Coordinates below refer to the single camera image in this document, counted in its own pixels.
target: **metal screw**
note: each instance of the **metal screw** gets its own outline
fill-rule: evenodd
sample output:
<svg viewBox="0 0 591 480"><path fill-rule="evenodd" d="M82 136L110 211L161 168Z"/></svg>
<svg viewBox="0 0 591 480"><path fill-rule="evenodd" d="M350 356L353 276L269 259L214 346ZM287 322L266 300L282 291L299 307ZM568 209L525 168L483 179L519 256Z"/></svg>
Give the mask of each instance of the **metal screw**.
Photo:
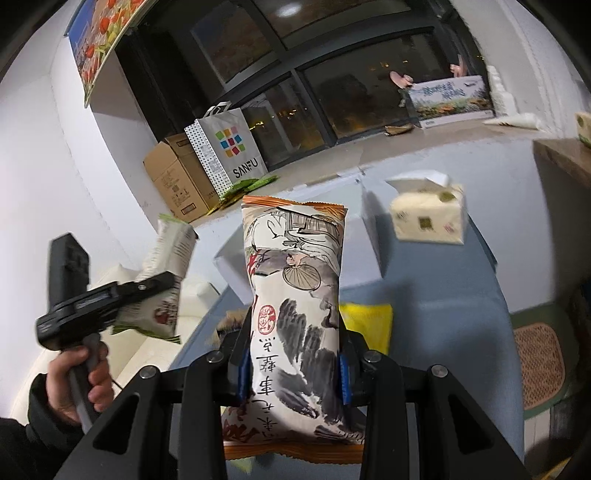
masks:
<svg viewBox="0 0 591 480"><path fill-rule="evenodd" d="M447 376L448 370L443 365L433 365L431 367L431 373L435 377L444 378Z"/></svg>
<svg viewBox="0 0 591 480"><path fill-rule="evenodd" d="M213 352L209 352L206 357L207 361L211 364L216 364L221 362L223 359L223 353L220 350L214 350Z"/></svg>
<svg viewBox="0 0 591 480"><path fill-rule="evenodd" d="M139 376L142 378L152 378L158 369L154 365L147 365L139 371Z"/></svg>
<svg viewBox="0 0 591 480"><path fill-rule="evenodd" d="M368 350L363 354L363 358L366 362L370 364L375 364L382 359L382 354L377 352L376 350Z"/></svg>

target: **red logo seal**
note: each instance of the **red logo seal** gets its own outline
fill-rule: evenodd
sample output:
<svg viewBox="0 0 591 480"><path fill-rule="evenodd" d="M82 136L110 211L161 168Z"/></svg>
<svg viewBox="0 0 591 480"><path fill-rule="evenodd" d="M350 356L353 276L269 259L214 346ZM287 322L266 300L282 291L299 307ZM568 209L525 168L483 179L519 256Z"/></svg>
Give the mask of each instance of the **red logo seal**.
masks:
<svg viewBox="0 0 591 480"><path fill-rule="evenodd" d="M259 310L258 329L262 335L269 335L275 329L275 309L271 305L263 305Z"/></svg>

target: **poster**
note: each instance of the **poster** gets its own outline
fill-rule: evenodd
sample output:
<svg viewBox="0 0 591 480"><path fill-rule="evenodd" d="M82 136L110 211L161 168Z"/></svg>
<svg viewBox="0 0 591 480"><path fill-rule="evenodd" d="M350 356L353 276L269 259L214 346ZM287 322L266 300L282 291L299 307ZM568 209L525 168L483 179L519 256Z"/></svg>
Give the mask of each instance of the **poster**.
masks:
<svg viewBox="0 0 591 480"><path fill-rule="evenodd" d="M422 128L494 116L479 75L415 83L408 94Z"/></svg>
<svg viewBox="0 0 591 480"><path fill-rule="evenodd" d="M152 0L84 0L67 32L88 106L96 77L129 23Z"/></svg>

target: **cardboard box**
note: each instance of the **cardboard box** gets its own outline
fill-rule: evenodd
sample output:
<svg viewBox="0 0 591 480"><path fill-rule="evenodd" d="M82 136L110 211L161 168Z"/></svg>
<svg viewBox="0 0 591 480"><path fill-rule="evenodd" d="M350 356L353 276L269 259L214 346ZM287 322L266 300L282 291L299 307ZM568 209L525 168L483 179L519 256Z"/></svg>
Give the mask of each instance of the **cardboard box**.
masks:
<svg viewBox="0 0 591 480"><path fill-rule="evenodd" d="M189 223L207 213L219 196L185 134L161 141L146 155L144 167L168 208Z"/></svg>

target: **snack package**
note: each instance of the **snack package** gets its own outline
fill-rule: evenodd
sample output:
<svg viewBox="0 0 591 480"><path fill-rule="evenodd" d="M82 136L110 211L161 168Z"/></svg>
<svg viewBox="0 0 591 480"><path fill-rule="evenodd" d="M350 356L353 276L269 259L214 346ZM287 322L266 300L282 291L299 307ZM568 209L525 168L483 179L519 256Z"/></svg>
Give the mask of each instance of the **snack package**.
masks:
<svg viewBox="0 0 591 480"><path fill-rule="evenodd" d="M188 223L170 215L158 218L156 245L135 278L140 282L165 271L174 274L174 287L120 309L113 333L134 329L143 335L180 343L175 336L181 282L187 275L197 234Z"/></svg>
<svg viewBox="0 0 591 480"><path fill-rule="evenodd" d="M251 395L222 414L226 459L278 452L361 462L365 415L339 391L339 273L346 209L246 196L254 292Z"/></svg>

